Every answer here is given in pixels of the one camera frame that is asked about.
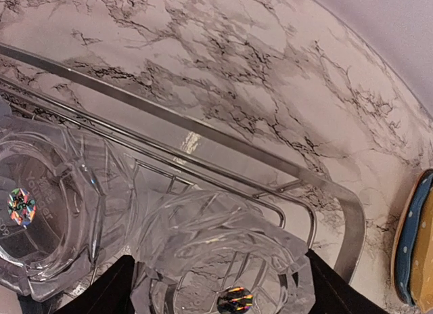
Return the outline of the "yellow polka dot plate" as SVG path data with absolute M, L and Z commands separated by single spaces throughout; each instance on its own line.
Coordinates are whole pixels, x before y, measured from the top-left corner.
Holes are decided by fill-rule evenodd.
M 427 313 L 432 310 L 432 188 L 421 210 L 411 264 L 411 296 Z

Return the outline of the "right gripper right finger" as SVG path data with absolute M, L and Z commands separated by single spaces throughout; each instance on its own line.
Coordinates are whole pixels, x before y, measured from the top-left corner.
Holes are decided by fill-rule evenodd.
M 310 314 L 387 314 L 346 283 L 317 253 L 306 253 L 311 262 L 315 304 Z

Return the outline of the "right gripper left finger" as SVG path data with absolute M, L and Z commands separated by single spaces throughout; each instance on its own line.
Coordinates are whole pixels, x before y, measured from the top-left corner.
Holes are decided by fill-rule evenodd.
M 121 256 L 104 274 L 80 296 L 58 309 L 61 314 L 125 314 L 135 313 L 130 295 L 135 260 Z

